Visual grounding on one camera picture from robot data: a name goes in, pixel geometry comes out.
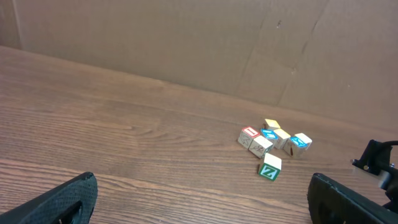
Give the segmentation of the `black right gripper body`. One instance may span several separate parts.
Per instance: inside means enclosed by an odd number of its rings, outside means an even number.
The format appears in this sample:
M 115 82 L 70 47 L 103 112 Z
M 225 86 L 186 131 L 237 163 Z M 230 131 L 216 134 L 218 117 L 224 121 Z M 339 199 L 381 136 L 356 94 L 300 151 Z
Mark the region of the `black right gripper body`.
M 352 165 L 378 181 L 390 200 L 384 208 L 397 211 L 397 169 L 391 165 L 391 151 L 397 141 L 379 142 L 370 140 L 360 159 L 353 159 Z

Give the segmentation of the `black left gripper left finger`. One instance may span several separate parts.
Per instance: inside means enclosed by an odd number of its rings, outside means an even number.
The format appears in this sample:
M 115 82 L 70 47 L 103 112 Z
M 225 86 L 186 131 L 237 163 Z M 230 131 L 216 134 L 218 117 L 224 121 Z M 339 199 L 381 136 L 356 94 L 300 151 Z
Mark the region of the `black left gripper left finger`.
M 98 197 L 94 173 L 84 172 L 1 214 L 1 223 L 89 224 Z

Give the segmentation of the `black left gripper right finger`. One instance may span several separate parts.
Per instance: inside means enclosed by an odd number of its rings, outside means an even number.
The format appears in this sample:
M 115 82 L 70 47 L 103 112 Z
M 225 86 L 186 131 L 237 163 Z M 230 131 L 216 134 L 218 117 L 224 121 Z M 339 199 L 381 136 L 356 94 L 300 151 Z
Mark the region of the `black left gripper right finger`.
M 313 223 L 397 224 L 397 207 L 383 207 L 321 173 L 313 174 L 307 200 Z

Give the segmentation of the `white green Z block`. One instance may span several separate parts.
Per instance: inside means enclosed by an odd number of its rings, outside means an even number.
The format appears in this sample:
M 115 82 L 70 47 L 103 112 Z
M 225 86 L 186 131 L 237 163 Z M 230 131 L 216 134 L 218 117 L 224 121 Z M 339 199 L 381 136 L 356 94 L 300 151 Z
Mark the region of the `white green Z block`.
M 272 154 L 265 153 L 261 159 L 258 174 L 261 177 L 275 181 L 282 170 L 282 159 Z

